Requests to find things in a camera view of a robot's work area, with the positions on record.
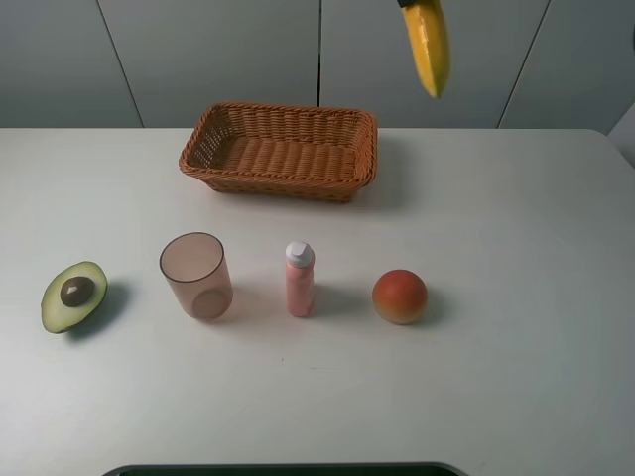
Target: brown basket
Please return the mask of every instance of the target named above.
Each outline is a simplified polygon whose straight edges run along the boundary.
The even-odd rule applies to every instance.
[[[216,191],[346,202],[375,178],[377,123],[354,109],[220,103],[198,121],[179,167]]]

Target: clear plastic cup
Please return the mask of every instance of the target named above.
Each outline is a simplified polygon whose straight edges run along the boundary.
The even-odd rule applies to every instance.
[[[216,319],[229,309],[233,290],[225,250],[215,236],[188,233],[175,238],[161,253],[159,266],[191,317]]]

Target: avocado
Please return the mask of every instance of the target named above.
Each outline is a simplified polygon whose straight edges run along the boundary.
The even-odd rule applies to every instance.
[[[72,265],[51,281],[42,297],[42,325],[61,334],[86,319],[103,301],[108,280],[90,261]]]

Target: nectarine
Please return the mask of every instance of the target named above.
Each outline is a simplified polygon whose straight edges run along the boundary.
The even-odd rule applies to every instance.
[[[389,322],[411,324],[424,313],[428,290],[422,279],[410,271],[389,271],[375,283],[373,304]]]

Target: bottle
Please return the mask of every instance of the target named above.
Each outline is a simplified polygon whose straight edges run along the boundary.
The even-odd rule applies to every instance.
[[[307,317],[314,307],[314,264],[316,255],[307,243],[294,241],[287,246],[287,311]]]

